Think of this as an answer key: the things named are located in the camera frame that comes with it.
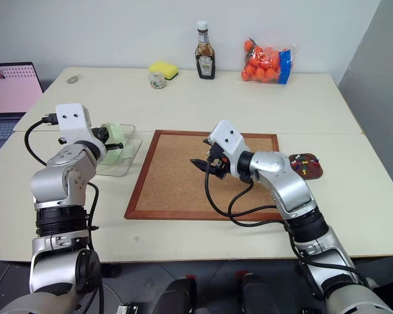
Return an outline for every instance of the plastic bag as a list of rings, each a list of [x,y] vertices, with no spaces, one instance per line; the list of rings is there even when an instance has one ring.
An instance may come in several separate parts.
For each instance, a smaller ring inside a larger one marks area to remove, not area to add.
[[[249,38],[244,42],[245,67],[242,79],[263,83],[287,84],[291,72],[291,48],[258,46]]]

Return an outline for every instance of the gray floor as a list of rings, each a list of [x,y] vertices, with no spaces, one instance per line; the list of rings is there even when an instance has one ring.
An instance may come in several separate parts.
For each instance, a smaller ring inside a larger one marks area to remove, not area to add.
[[[0,262],[0,276],[10,265],[0,282],[0,309],[11,300],[29,293],[29,265]],[[393,257],[356,261],[364,275],[380,285],[393,282]],[[281,313],[298,313],[301,307],[324,309],[309,293],[304,279],[295,272],[295,260],[222,260],[198,262],[165,262],[121,264],[116,279],[104,279],[124,303],[140,305],[140,314],[151,313],[159,296],[174,279],[196,276],[200,307],[198,314],[240,313],[236,300],[237,271],[249,271],[267,282]],[[105,288],[105,313],[116,313],[116,297]],[[97,298],[89,314],[98,312]]]

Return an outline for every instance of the white table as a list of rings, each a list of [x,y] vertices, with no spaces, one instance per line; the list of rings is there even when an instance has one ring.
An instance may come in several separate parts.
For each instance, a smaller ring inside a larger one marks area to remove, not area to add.
[[[68,84],[73,75],[80,80]],[[237,72],[201,80],[196,71],[181,70],[154,90],[145,69],[86,67],[65,69],[14,130],[26,131],[56,105],[73,102],[88,108],[95,126],[117,121],[139,131],[210,131],[227,119],[252,133],[362,132],[329,74],[293,74],[281,86],[243,82]]]
[[[42,166],[25,150],[23,136],[14,133],[0,150],[0,260],[29,261],[35,237],[29,182]],[[33,132],[32,148],[47,159],[60,149],[59,136],[57,131]],[[124,219],[152,136],[137,134],[143,144],[125,177],[92,180],[100,188],[94,217],[100,229],[93,240],[102,262],[293,257],[281,226]],[[324,175],[308,184],[349,255],[393,254],[393,183],[364,135],[279,133],[278,141],[285,154],[313,152],[320,158]],[[87,192],[90,208],[93,189]]]

